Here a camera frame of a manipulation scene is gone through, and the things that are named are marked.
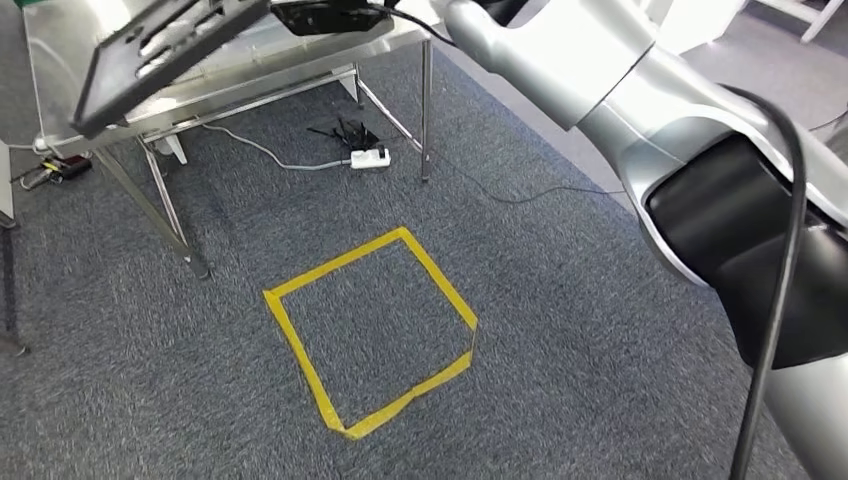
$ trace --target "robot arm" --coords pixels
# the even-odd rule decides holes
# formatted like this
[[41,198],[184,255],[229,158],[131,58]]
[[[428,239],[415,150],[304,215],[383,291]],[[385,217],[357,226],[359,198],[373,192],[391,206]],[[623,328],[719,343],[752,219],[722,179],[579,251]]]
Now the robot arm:
[[[459,48],[595,144],[657,257],[716,289],[753,365],[789,218],[786,145],[759,108],[655,45],[654,27],[633,3],[551,1],[516,29],[494,21],[486,2],[454,0],[444,16]],[[809,208],[766,403],[811,475],[843,478],[848,165],[798,130]]]

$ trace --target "power strip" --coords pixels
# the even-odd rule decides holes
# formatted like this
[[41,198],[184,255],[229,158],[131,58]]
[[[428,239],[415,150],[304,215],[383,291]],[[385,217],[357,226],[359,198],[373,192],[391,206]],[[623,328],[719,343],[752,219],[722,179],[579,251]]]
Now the power strip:
[[362,170],[366,168],[384,168],[392,163],[392,157],[386,147],[371,150],[354,150],[350,152],[350,168]]

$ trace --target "carpet floor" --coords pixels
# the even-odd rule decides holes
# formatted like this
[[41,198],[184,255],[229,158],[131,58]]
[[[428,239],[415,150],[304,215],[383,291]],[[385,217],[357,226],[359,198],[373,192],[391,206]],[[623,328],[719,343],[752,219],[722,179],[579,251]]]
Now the carpet floor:
[[[34,353],[0,357],[0,478],[721,478],[748,373],[715,295],[667,273],[634,218],[441,54],[435,171],[338,85],[220,122],[291,164],[340,159],[337,115],[387,139],[382,173],[282,171],[220,132],[166,165],[196,280],[100,168],[20,193],[2,256]],[[363,65],[417,125],[420,49]],[[148,194],[141,151],[113,148]],[[479,318],[469,370],[359,441],[328,430],[262,291],[399,226]],[[350,425],[469,333],[400,244],[283,302]],[[761,423],[749,478],[804,478]]]

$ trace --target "metal table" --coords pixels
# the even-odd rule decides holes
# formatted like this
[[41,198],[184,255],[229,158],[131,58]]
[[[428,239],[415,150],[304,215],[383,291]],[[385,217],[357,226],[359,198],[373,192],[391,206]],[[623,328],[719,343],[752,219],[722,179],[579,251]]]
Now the metal table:
[[[94,47],[151,1],[46,0],[24,8],[41,122],[35,146],[61,158],[93,152],[199,277],[207,276],[208,269],[185,240],[150,143],[174,151],[184,162],[177,133],[340,81],[357,102],[362,104],[368,98],[409,139],[421,153],[422,178],[429,177],[432,45],[426,31],[400,19],[386,20],[370,32],[296,37],[276,19],[266,17],[135,108],[127,115],[125,126],[111,127],[92,140],[78,135],[68,121]],[[429,0],[402,0],[398,9],[428,24],[440,23]],[[416,43],[423,45],[420,141],[362,82],[357,66],[364,59]],[[167,220],[105,148],[132,137],[138,138],[145,150]]]

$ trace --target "yellow tape square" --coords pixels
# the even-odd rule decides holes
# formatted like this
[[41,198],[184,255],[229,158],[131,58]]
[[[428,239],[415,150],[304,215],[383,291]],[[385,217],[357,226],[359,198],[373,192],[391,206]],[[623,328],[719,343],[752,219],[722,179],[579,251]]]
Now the yellow tape square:
[[400,411],[403,410],[403,408],[415,397],[424,395],[430,390],[433,390],[439,385],[442,385],[448,380],[456,377],[471,366],[471,356],[474,350],[473,337],[468,351],[460,355],[458,359],[445,369],[410,388],[397,400],[392,401],[385,407],[366,416],[354,425],[345,427],[339,418],[339,415],[336,413],[336,409],[333,407],[332,402],[330,402],[330,397],[327,395],[324,385],[321,383],[321,379],[315,371],[315,367],[309,360],[309,356],[306,354],[306,349],[303,347],[303,343],[300,341],[300,338],[294,329],[294,325],[292,325],[286,310],[283,308],[282,298],[298,288],[318,280],[333,270],[337,270],[349,263],[355,262],[369,253],[383,248],[397,240],[406,244],[407,248],[409,248],[413,255],[415,255],[415,258],[418,259],[418,262],[425,270],[427,270],[427,273],[436,283],[436,286],[439,287],[439,290],[441,290],[448,298],[451,305],[453,305],[457,313],[459,313],[460,317],[462,317],[462,320],[468,328],[471,329],[472,332],[476,333],[477,317],[474,315],[474,312],[471,311],[471,308],[469,308],[462,297],[459,296],[459,293],[457,293],[456,289],[453,288],[453,285],[450,284],[442,271],[439,270],[439,267],[436,266],[433,259],[431,259],[430,256],[427,255],[427,252],[424,251],[424,247],[418,243],[406,227],[396,228],[395,230],[371,240],[350,252],[340,255],[339,257],[336,257],[317,268],[314,268],[302,275],[298,275],[279,287],[271,290],[265,290],[263,292],[268,308],[271,309],[271,313],[273,313],[274,317],[277,319],[277,323],[280,324],[280,328],[283,330],[283,334],[285,334],[286,339],[288,340],[289,345],[291,345],[295,357],[300,364],[300,368],[306,376],[306,381],[309,384],[309,388],[312,390],[312,395],[315,397],[315,403],[318,405],[318,411],[321,413],[321,418],[324,419],[324,423],[328,428],[341,432],[352,440],[360,439],[373,432],[400,413]]

